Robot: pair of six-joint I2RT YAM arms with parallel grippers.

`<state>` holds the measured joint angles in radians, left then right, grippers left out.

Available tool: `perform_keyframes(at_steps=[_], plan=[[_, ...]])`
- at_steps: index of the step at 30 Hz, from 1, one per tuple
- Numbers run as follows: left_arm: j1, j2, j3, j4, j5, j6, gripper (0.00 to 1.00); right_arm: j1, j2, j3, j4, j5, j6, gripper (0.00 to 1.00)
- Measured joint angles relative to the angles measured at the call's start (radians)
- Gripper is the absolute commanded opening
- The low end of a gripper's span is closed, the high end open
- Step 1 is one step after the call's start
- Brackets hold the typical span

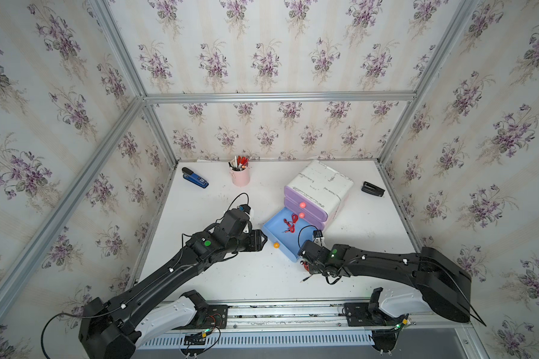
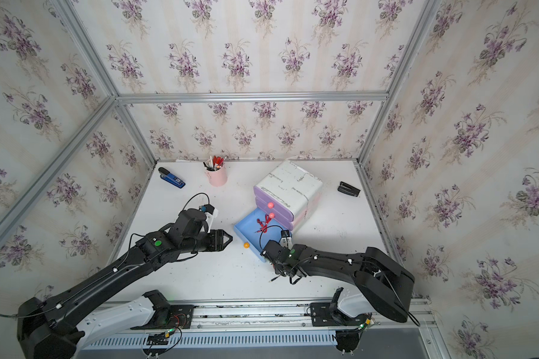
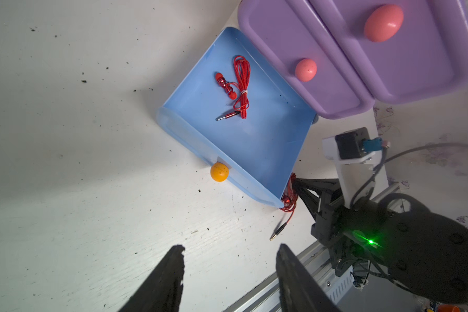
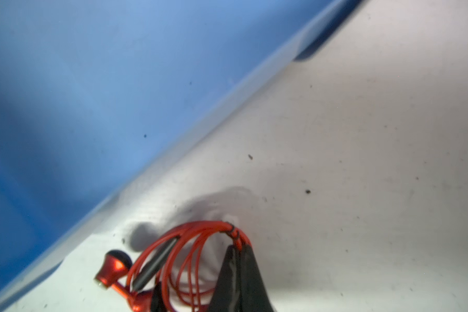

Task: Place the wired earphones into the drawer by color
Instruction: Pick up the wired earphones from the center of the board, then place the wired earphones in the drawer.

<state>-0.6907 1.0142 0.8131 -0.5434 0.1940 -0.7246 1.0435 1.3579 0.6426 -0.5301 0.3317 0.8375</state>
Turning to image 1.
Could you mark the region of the red wired earphones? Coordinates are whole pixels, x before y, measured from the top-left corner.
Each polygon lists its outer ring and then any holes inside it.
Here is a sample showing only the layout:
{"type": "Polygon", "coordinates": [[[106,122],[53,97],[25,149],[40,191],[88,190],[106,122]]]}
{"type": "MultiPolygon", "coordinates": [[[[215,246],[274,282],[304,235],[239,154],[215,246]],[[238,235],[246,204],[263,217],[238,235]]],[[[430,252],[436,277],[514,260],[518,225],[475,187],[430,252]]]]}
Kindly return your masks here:
{"type": "Polygon", "coordinates": [[[296,223],[299,220],[299,216],[294,213],[291,215],[290,219],[284,218],[283,221],[286,224],[287,228],[284,230],[285,233],[295,233],[296,232],[296,223]]]}
{"type": "Polygon", "coordinates": [[[307,262],[302,261],[300,264],[302,265],[304,270],[307,272],[307,276],[305,278],[303,278],[302,281],[301,281],[301,283],[304,283],[304,282],[308,281],[309,278],[311,278],[312,274],[310,272],[309,264],[307,262]]]}

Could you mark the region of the blue bottom drawer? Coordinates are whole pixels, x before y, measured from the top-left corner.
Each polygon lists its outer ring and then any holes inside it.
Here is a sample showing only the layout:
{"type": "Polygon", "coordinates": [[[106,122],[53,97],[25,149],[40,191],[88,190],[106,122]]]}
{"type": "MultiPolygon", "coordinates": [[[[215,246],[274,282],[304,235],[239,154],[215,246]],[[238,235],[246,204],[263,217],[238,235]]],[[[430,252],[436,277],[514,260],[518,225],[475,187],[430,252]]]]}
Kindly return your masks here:
{"type": "Polygon", "coordinates": [[[296,223],[295,233],[285,233],[287,228],[283,219],[290,219],[293,212],[284,207],[277,212],[271,219],[269,219],[263,226],[262,231],[268,237],[269,241],[274,244],[278,244],[278,249],[292,262],[296,262],[299,259],[298,251],[304,242],[312,242],[312,232],[318,230],[312,224],[308,224],[303,219],[298,220],[296,223]]]}

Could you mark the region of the purple drawer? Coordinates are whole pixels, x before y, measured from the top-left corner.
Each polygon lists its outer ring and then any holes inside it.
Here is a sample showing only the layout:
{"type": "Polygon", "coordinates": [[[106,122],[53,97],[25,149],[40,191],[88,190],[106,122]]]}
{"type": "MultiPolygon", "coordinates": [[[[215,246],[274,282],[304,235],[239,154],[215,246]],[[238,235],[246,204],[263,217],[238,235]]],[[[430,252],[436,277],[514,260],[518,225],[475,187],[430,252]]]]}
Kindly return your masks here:
{"type": "Polygon", "coordinates": [[[298,215],[300,219],[303,219],[308,224],[313,224],[318,230],[325,230],[327,221],[321,221],[315,215],[308,211],[308,207],[301,208],[297,203],[287,198],[284,199],[284,206],[294,214],[298,215]]]}
{"type": "Polygon", "coordinates": [[[322,209],[319,205],[312,202],[310,199],[305,197],[303,194],[300,194],[298,191],[295,191],[289,186],[284,187],[284,199],[287,198],[289,200],[294,201],[299,205],[301,208],[308,207],[308,211],[315,215],[318,219],[321,221],[327,221],[328,220],[328,214],[327,212],[322,209]]]}

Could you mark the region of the purple top drawer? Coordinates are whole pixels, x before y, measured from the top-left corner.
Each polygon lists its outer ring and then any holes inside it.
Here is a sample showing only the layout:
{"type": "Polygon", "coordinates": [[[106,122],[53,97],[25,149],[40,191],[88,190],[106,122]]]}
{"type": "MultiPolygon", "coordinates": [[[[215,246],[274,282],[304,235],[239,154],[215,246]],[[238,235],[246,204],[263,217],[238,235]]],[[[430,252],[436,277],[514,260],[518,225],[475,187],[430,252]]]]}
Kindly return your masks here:
{"type": "Polygon", "coordinates": [[[310,199],[305,197],[303,194],[300,194],[298,191],[295,191],[289,186],[284,187],[284,199],[287,198],[289,200],[294,201],[299,205],[301,208],[308,207],[308,211],[315,215],[318,219],[321,221],[327,221],[328,220],[328,214],[327,212],[322,209],[319,205],[312,202],[310,199]]]}

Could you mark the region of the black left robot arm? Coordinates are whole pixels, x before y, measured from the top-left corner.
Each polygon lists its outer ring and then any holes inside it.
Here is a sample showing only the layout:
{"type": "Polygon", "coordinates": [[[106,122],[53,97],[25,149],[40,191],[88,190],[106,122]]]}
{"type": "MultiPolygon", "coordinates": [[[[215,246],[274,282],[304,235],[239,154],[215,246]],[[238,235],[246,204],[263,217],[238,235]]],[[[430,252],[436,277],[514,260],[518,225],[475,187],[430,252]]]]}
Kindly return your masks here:
{"type": "Polygon", "coordinates": [[[146,342],[190,324],[208,304],[197,291],[188,291],[170,305],[163,304],[175,290],[211,266],[241,252],[259,252],[267,242],[251,223],[251,207],[240,205],[222,219],[194,233],[169,261],[155,272],[108,301],[85,305],[79,342],[89,358],[131,358],[146,342]]]}

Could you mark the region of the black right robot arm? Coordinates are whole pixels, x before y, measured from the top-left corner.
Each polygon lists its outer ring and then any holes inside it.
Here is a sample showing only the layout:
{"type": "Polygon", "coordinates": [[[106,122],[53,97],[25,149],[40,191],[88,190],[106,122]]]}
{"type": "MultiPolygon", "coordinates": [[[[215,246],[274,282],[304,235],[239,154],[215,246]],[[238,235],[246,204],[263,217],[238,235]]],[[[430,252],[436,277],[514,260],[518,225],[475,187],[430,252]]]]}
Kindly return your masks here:
{"type": "Polygon", "coordinates": [[[472,276],[435,248],[423,247],[419,253],[388,254],[365,251],[350,245],[335,244],[332,248],[318,240],[323,233],[315,229],[311,239],[296,241],[297,255],[307,263],[310,275],[321,275],[330,286],[342,278],[380,278],[404,284],[404,294],[391,294],[374,289],[369,311],[374,318],[397,318],[418,312],[422,306],[456,323],[475,319],[485,321],[471,303],[472,276]]]}

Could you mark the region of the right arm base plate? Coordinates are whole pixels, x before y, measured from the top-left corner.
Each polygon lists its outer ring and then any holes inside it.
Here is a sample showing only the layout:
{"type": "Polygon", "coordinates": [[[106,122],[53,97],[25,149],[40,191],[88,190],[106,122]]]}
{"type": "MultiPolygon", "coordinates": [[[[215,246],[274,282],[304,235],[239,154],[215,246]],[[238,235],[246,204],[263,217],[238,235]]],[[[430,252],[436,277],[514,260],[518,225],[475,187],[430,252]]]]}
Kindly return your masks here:
{"type": "Polygon", "coordinates": [[[407,324],[408,314],[391,317],[369,302],[345,303],[341,314],[346,318],[350,327],[396,327],[401,328],[407,324]]]}

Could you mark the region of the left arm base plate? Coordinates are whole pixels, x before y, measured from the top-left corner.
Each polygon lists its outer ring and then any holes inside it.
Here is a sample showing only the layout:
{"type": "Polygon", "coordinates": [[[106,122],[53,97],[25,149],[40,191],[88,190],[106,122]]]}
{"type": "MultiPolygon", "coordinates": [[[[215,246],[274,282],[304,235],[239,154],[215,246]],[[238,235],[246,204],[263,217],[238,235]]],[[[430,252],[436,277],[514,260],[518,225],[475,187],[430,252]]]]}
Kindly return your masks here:
{"type": "Polygon", "coordinates": [[[225,329],[228,321],[227,305],[210,305],[207,309],[198,311],[192,321],[181,329],[225,329]]]}

